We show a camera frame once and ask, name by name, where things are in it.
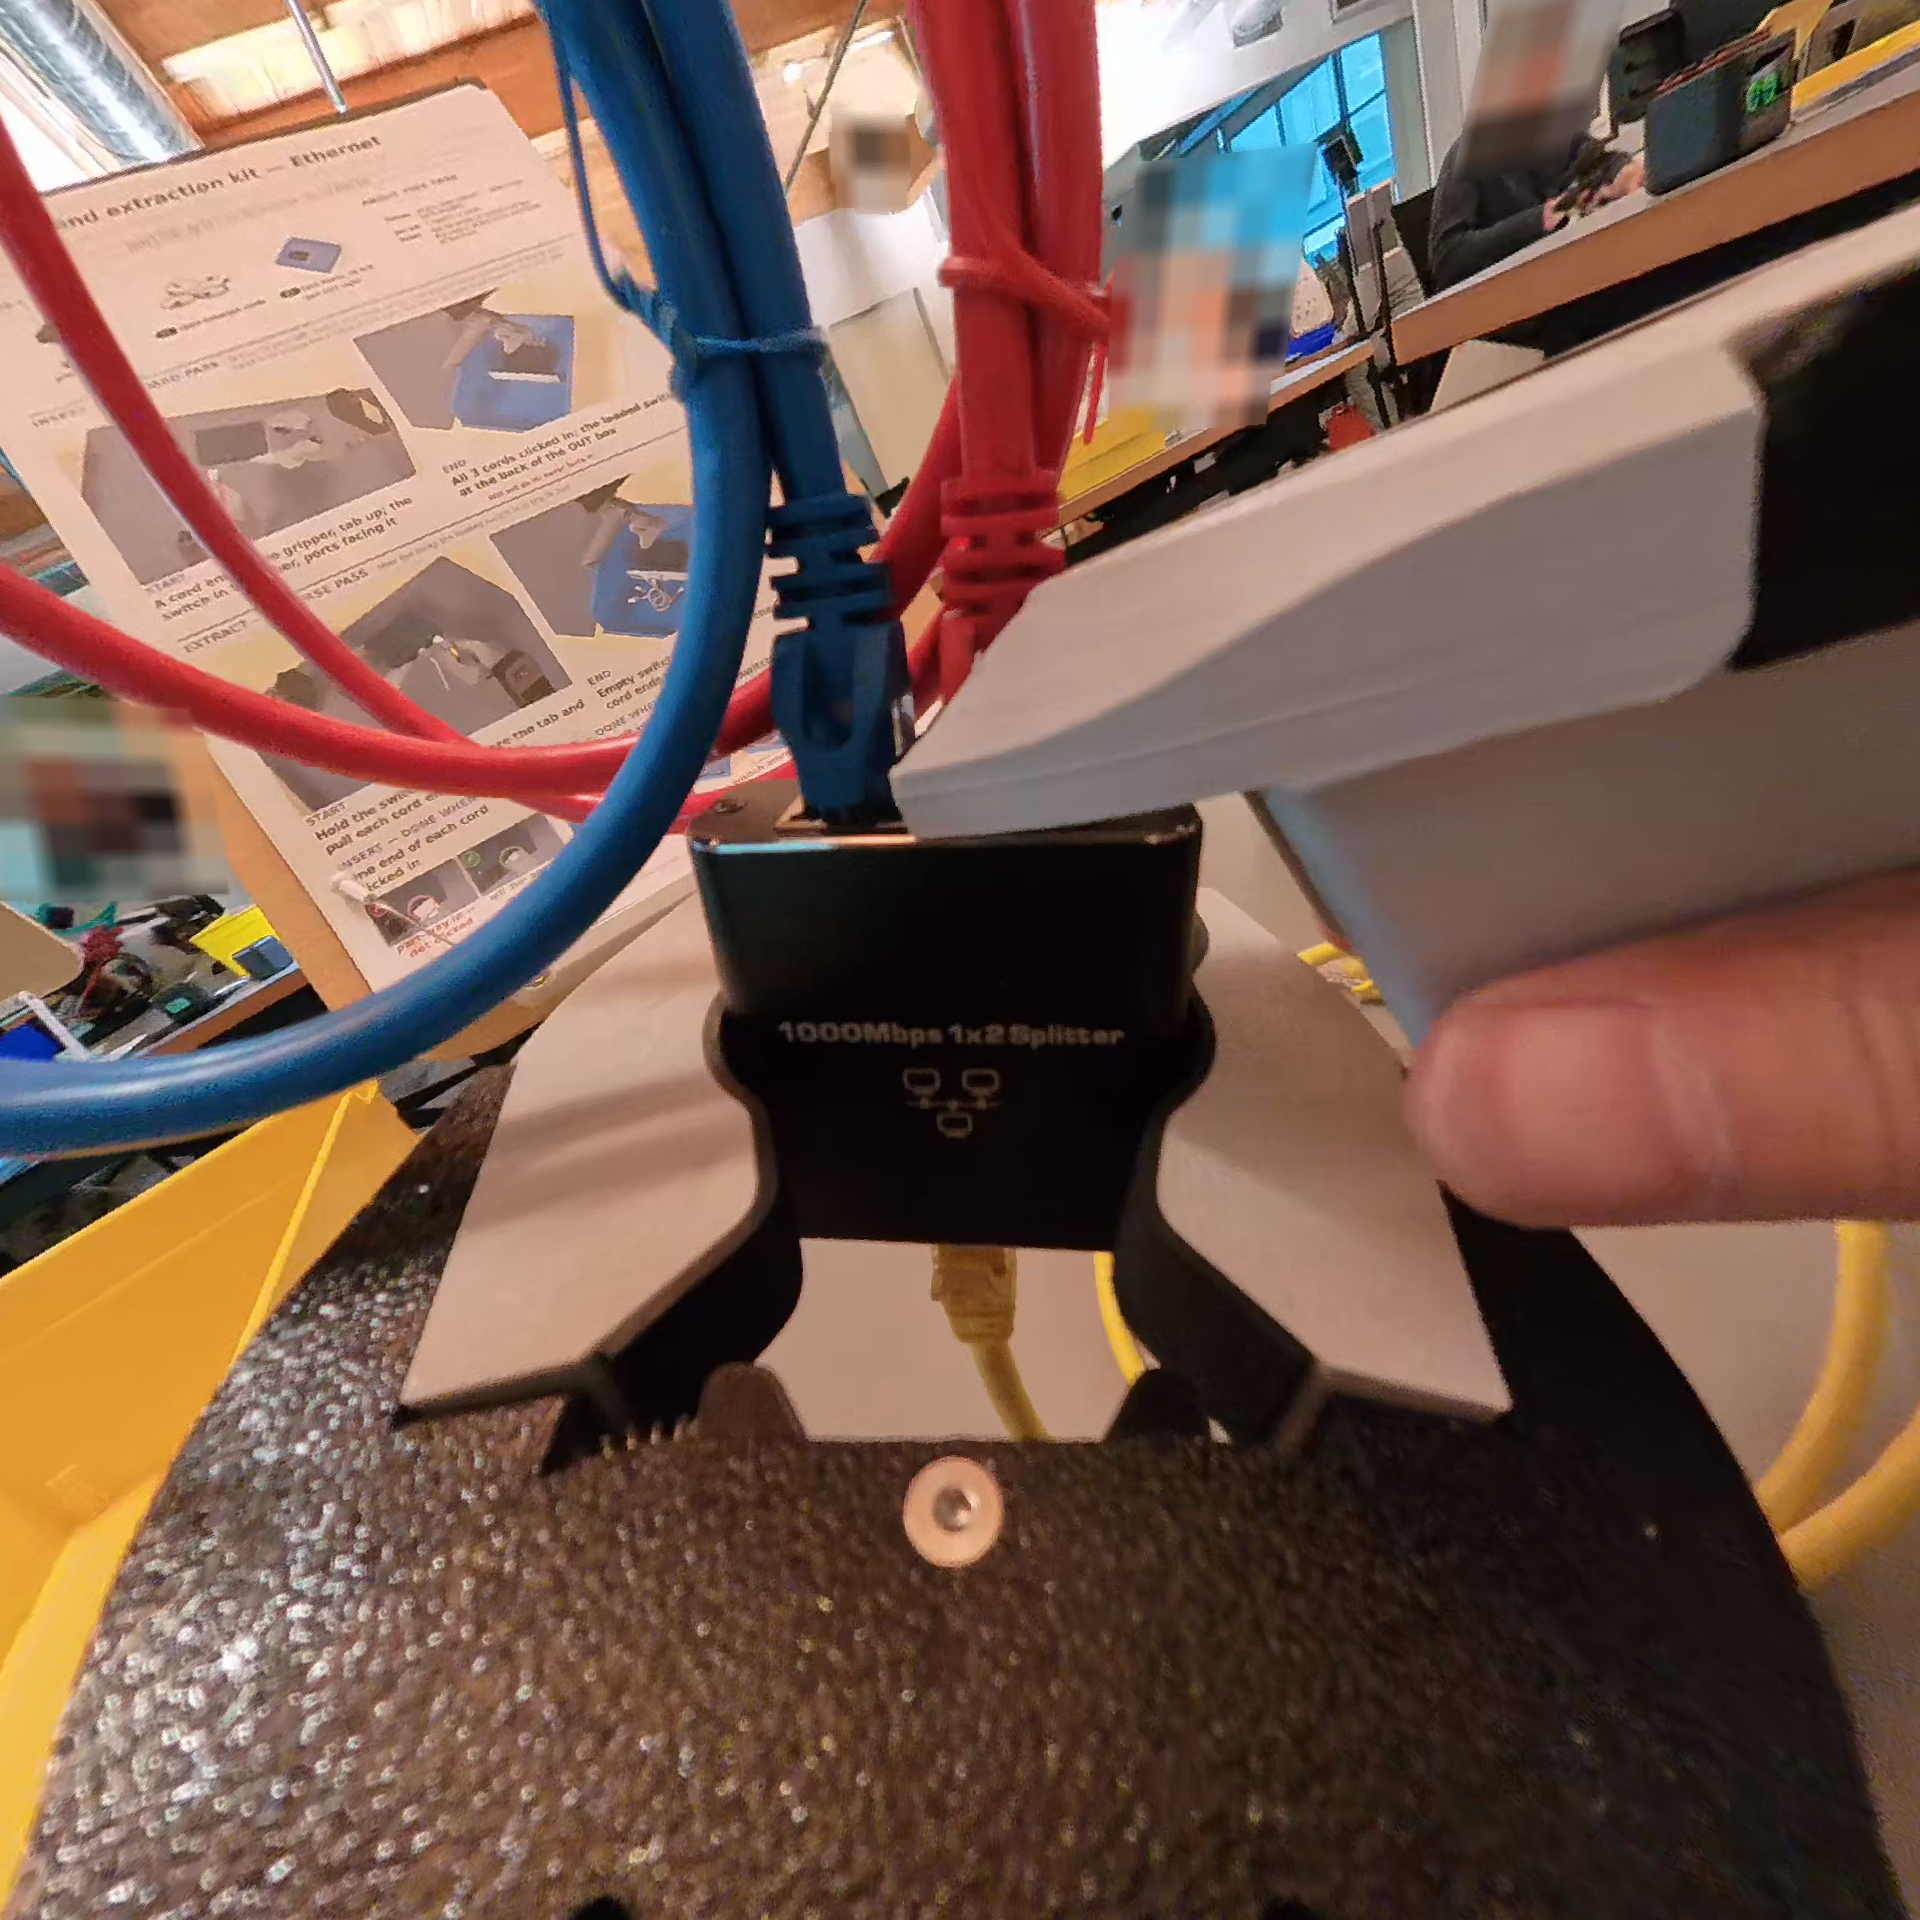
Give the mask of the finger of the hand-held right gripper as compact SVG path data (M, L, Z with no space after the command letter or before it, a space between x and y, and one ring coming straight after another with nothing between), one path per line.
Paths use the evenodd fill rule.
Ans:
M898 763L907 831L1315 792L1710 680L1756 611L1753 345L1915 241L1900 209L1069 567Z

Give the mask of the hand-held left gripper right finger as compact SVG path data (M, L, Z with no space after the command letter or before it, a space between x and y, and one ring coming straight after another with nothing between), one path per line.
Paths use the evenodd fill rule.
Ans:
M1114 1253L1128 1329L1237 1445L1299 1445L1337 1400L1504 1418L1398 1057L1224 893L1195 920L1195 1067L1147 1130Z

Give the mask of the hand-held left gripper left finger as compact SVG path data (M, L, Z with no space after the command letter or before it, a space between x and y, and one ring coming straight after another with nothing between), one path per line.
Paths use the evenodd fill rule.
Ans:
M520 1057L409 1361L409 1420L572 1400L689 1420L800 1305L800 1229L718 991L614 1003L581 1058Z

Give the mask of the black ethernet splitter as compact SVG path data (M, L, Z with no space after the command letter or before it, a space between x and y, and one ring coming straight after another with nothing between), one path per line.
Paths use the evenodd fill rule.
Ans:
M814 1241L1110 1251L1198 1066L1202 823L829 832L793 781L689 832L718 1061Z

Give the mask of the person's right hand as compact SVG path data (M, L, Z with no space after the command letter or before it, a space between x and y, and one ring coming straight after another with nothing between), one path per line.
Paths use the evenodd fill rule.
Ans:
M1405 1114L1524 1228L1918 1218L1918 875L1514 977L1416 1050Z

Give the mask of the grey table with wooden edge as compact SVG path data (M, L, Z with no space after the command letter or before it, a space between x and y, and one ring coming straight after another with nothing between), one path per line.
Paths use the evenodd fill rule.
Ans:
M148 1005L107 1039L88 1040L80 1024L60 1018L46 999L29 992L4 1002L4 1066L53 1066L60 1061L124 1061L170 1058L224 1040L249 1023L259 1023L284 1002L307 992L308 980L297 965L265 979L238 979L217 991L184 1020Z
M1664 196L1629 194L1435 296L1394 324L1404 365L1605 307L1641 314L1915 202L1918 68L1889 65L1786 136Z
M1269 386L1267 415L1274 416L1280 408L1294 403L1296 397L1318 393L1325 386L1337 385L1347 372L1364 371L1373 361L1373 339L1355 339L1350 344L1342 344L1318 354L1292 361ZM1097 479L1088 479L1082 473L1073 481L1064 481L1057 525L1065 529L1074 521L1082 521L1104 509L1116 498L1147 482L1155 482L1166 473L1173 473L1181 465L1198 461L1200 457L1210 455L1212 449L1230 440L1234 433L1240 433L1240 428L1221 426L1210 431L1193 431L1192 435L1176 435L1166 440L1158 449L1147 451L1138 461L1118 466L1114 471L1104 471Z

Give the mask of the black cup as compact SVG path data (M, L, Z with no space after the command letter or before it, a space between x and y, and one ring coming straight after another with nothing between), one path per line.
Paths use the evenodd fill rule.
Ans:
M1710 173L1780 138L1795 80L1793 32L1753 32L1676 76L1648 106L1648 173Z

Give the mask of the instruction sheet on stand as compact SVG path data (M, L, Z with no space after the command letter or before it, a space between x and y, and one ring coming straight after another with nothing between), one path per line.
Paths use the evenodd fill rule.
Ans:
M196 826L219 832L226 868L238 891L264 907L280 939L300 962L307 983L329 1011L341 1011L372 995L363 970L349 955L320 904L307 891L234 792L224 765L208 753L203 733L166 711L161 721L172 733L166 753L184 789L187 817ZM425 1057L436 1061L476 1057L524 1036L581 987L590 971L604 967L622 947L677 909L690 893L690 872L682 863L678 872L656 884L653 891L625 897L622 904L611 907L553 970L490 1009L452 1040L430 1048Z

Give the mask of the printed instruction sheet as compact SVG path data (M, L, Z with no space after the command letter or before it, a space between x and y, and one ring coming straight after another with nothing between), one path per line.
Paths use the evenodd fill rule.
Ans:
M67 188L44 209L180 452L390 696L492 749L625 746L683 639L692 473L665 347L483 88ZM4 253L4 455L158 653L347 728L107 419ZM360 992L552 872L569 819L212 740L264 868ZM267 877L256 877L265 905Z

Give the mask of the silver spiral air duct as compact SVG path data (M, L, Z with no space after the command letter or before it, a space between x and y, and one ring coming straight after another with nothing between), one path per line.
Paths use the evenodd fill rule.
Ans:
M202 146L173 97L93 3L4 3L4 55L117 172Z

